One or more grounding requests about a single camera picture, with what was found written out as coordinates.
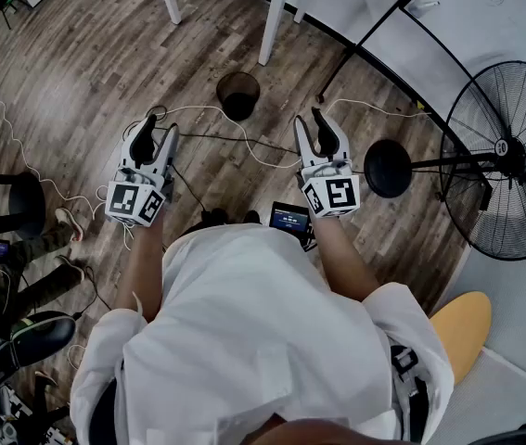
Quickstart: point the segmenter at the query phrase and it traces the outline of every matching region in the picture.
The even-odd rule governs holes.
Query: white shirt
[[[82,444],[115,376],[119,445],[239,444],[273,413],[399,438],[387,335],[412,348],[433,378],[424,442],[442,419],[454,376],[406,286],[346,299],[294,237],[241,224],[176,241],[163,258],[163,289],[152,323],[116,310],[94,327],[71,390]]]

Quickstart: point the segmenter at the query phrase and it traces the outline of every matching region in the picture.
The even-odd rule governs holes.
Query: wooden floor
[[[217,105],[215,86],[233,70],[254,75],[261,98],[244,123],[250,137],[294,148],[292,121],[297,114],[312,123],[318,85],[331,70],[342,46],[310,24],[296,25],[285,13],[274,53],[266,67],[257,64],[268,4],[262,0],[179,0],[183,23],[176,27],[163,0],[44,0],[32,11],[9,15],[8,31],[0,15],[0,92],[25,156],[65,196],[84,195],[97,204],[95,191],[114,173],[124,128],[154,105],[179,108]],[[361,99],[388,111],[416,113],[411,101],[360,58],[353,58],[327,93]],[[436,155],[441,132],[426,117],[387,117],[361,105],[339,103],[331,115],[350,137],[353,162],[363,169],[367,148],[376,140],[400,141],[412,159]],[[19,146],[1,122],[0,172],[25,169]],[[170,115],[187,134],[240,136],[235,126],[211,110],[192,109]],[[267,162],[290,164],[293,154],[255,148]],[[304,204],[294,180],[296,169],[264,167],[249,156],[245,144],[184,137],[175,166],[207,209],[225,208],[235,220],[257,209],[268,220],[273,201]],[[49,212],[62,205],[52,185],[44,183]],[[399,198],[375,196],[364,180],[363,206],[344,220],[347,232],[380,281],[408,284],[425,309],[442,292],[464,248],[445,206],[436,201],[437,175],[415,175]],[[92,221],[82,200],[66,203],[87,230],[86,240],[64,249],[91,265],[102,297],[112,302],[127,258],[122,226],[105,220],[100,208]],[[0,212],[6,192],[0,189]],[[164,242],[172,243],[200,215],[200,206],[178,178],[165,222]],[[317,252],[311,254],[317,263]],[[48,256],[26,273],[33,281],[52,269]],[[51,308],[73,313],[92,298],[85,282]],[[84,345],[106,308],[97,301],[79,321],[75,343]],[[78,362],[81,350],[71,352]],[[64,404],[74,369],[67,350],[15,378],[29,399],[33,371],[44,369],[59,382],[54,405]]]

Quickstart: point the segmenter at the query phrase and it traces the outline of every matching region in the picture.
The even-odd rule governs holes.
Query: electric fan
[[[447,124],[439,159],[411,162],[397,142],[376,142],[364,163],[369,186],[397,197],[413,171],[439,167],[440,199],[467,241],[495,259],[526,259],[526,63],[481,71],[460,92]]]

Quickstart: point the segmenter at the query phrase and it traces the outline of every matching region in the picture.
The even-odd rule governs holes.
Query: mesh trash bin
[[[247,119],[260,95],[261,86],[246,72],[226,74],[217,84],[217,98],[232,121]]]

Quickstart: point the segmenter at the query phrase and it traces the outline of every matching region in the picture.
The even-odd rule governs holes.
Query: forearm
[[[151,227],[136,227],[129,260],[122,272],[114,308],[137,310],[133,292],[143,306],[148,322],[155,319],[161,305],[161,246],[163,241],[163,209]]]
[[[314,235],[330,289],[363,301],[380,284],[366,265],[338,218],[313,219]]]

